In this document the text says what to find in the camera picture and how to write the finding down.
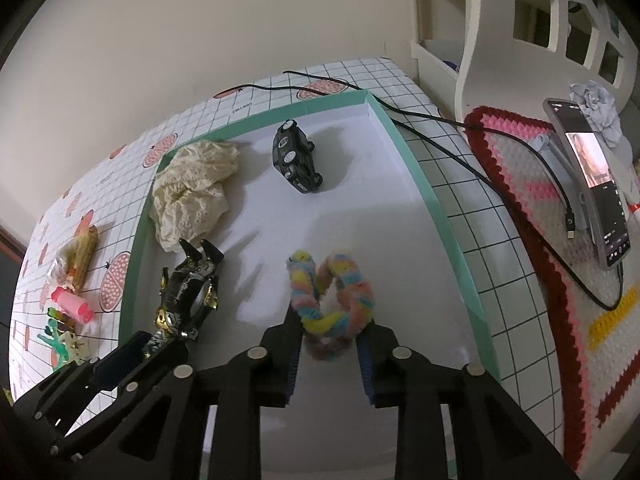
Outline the black gold robot figure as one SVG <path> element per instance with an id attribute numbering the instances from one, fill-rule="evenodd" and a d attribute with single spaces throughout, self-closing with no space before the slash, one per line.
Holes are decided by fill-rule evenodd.
<path id="1" fill-rule="evenodd" d="M 218 309 L 218 272 L 224 254 L 208 240 L 196 248 L 180 238 L 179 245 L 186 258 L 171 274 L 163 268 L 156 332 L 143 350 L 147 358 L 169 341 L 196 341 L 206 318 Z"/>

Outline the green plastic toy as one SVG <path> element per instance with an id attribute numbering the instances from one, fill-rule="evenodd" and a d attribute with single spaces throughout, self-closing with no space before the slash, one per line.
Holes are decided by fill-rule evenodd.
<path id="1" fill-rule="evenodd" d="M 37 338 L 50 348 L 52 370 L 59 370 L 70 362 L 80 365 L 91 359 L 88 346 L 74 332 L 60 332 L 55 324 L 47 325 Z"/>

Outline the pink hair roller clip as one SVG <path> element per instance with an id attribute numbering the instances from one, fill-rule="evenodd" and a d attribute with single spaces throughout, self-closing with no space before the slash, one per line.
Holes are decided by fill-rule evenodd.
<path id="1" fill-rule="evenodd" d="M 62 311 L 81 324 L 88 324 L 93 320 L 94 311 L 81 296 L 75 295 L 64 287 L 58 286 L 51 292 L 51 299 Z"/>

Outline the yellow rice cracker packet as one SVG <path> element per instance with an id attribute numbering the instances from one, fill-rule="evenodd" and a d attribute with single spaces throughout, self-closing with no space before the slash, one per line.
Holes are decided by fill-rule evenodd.
<path id="1" fill-rule="evenodd" d="M 47 273 L 49 285 L 79 292 L 84 286 L 98 240 L 96 226 L 89 226 L 69 240 L 50 265 Z"/>

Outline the cream lace scrunchie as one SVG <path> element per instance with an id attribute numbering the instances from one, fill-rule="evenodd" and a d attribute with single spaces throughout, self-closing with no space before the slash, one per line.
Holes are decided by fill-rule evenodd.
<path id="1" fill-rule="evenodd" d="M 165 252 L 180 252 L 208 234 L 229 209 L 222 182 L 239 169 L 240 150 L 231 142 L 198 141 L 176 151 L 152 186 L 150 217 Z"/>

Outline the black toy car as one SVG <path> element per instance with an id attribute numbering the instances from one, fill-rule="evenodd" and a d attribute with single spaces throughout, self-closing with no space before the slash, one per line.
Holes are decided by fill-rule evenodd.
<path id="1" fill-rule="evenodd" d="M 272 142 L 272 164 L 293 188 L 303 194 L 315 193 L 322 175 L 314 168 L 314 142 L 308 140 L 294 119 L 278 128 Z"/>

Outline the colourful bead toy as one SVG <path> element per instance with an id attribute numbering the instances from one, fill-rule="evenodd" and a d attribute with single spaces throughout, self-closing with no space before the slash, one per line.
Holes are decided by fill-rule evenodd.
<path id="1" fill-rule="evenodd" d="M 55 326 L 60 333 L 74 332 L 76 322 L 66 313 L 56 310 L 55 308 L 47 308 L 48 317 L 55 322 Z"/>

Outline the crocheted pink red mat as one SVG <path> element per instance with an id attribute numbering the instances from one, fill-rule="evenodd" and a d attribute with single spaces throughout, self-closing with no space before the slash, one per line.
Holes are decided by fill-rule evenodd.
<path id="1" fill-rule="evenodd" d="M 639 415 L 639 227 L 624 274 L 603 270 L 586 230 L 567 234 L 578 211 L 530 142 L 552 125 L 479 106 L 465 117 L 472 152 L 506 198 L 544 293 L 558 352 L 564 458 L 581 476 L 593 472 Z"/>

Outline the mint green shallow box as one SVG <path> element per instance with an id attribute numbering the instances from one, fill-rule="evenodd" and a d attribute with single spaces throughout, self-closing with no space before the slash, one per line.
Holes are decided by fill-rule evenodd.
<path id="1" fill-rule="evenodd" d="M 272 164 L 280 125 L 294 119 L 314 142 L 318 192 L 303 194 Z M 219 309 L 189 350 L 196 370 L 227 363 L 282 322 L 290 288 L 285 263 L 303 249 L 316 261 L 355 259 L 374 292 L 374 317 L 434 363 L 498 363 L 486 314 L 461 245 L 419 164 L 418 152 L 365 91 L 270 110 L 214 130 L 240 150 L 224 182 L 228 211 L 210 232 L 224 253 Z M 397 413 L 364 393 L 355 349 L 299 359 L 292 401 L 262 411 L 267 479 L 389 479 Z"/>

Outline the dark wooden cabinet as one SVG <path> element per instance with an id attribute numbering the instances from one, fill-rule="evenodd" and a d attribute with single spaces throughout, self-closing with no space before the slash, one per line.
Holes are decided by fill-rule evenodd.
<path id="1" fill-rule="evenodd" d="M 1 387 L 9 388 L 9 340 L 15 287 L 25 247 L 5 229 L 0 230 L 0 376 Z"/>

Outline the smartphone on stand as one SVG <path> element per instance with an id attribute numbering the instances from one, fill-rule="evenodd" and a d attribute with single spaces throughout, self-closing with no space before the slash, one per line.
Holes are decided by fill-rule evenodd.
<path id="1" fill-rule="evenodd" d="M 579 105 L 545 99 L 542 104 L 555 136 L 555 156 L 577 184 L 600 267 L 612 269 L 630 252 L 630 237 L 620 192 L 601 143 Z"/>

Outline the pomegranate grid tablecloth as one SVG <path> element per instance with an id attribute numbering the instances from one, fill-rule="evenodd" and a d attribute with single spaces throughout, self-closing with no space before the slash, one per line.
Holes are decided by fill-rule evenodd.
<path id="1" fill-rule="evenodd" d="M 150 133 L 48 219 L 20 286 L 79 222 L 110 260 L 58 293 L 106 347 L 25 366 L 6 479 L 565 479 L 500 385 L 465 254 L 427 179 L 438 145 L 367 91 L 216 101 Z"/>

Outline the white paper flower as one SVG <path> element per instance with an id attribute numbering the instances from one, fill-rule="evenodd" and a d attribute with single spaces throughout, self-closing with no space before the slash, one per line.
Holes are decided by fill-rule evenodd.
<path id="1" fill-rule="evenodd" d="M 600 82 L 590 80 L 585 84 L 571 84 L 570 100 L 580 107 L 591 129 L 606 147 L 625 167 L 630 167 L 632 147 L 623 134 L 614 96 Z"/>

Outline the blue item in shelf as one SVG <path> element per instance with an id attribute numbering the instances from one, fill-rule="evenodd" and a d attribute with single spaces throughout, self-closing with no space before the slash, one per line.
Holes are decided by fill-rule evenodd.
<path id="1" fill-rule="evenodd" d="M 450 62 L 450 61 L 442 61 L 444 62 L 448 67 L 450 67 L 452 70 L 454 70 L 456 73 L 459 71 L 459 66 L 457 66 L 456 63 L 454 62 Z"/>

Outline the white shelf unit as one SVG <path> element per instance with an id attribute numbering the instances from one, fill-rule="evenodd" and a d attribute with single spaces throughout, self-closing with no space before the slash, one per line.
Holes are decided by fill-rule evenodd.
<path id="1" fill-rule="evenodd" d="M 410 0 L 419 84 L 457 120 L 479 106 L 544 117 L 571 84 L 634 98 L 639 51 L 606 0 Z M 459 66 L 456 73 L 442 61 Z"/>

